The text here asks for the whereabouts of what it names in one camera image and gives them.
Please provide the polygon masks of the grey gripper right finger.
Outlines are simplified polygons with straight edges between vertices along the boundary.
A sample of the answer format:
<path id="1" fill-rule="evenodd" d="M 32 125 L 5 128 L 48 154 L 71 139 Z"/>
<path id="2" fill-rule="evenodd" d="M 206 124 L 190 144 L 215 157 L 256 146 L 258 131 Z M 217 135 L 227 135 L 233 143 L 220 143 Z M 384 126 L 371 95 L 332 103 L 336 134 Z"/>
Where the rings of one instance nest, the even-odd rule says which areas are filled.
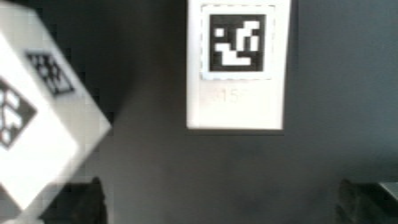
<path id="1" fill-rule="evenodd" d="M 398 182 L 341 180 L 334 224 L 398 224 Z"/>

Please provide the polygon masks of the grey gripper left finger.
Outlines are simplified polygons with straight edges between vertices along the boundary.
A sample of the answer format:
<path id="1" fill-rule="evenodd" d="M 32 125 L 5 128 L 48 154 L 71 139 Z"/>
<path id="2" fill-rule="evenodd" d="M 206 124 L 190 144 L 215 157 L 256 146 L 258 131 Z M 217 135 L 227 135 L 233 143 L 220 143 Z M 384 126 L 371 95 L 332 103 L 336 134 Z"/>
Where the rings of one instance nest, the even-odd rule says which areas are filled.
<path id="1" fill-rule="evenodd" d="M 98 177 L 67 183 L 41 213 L 43 224 L 108 224 L 105 193 Z"/>

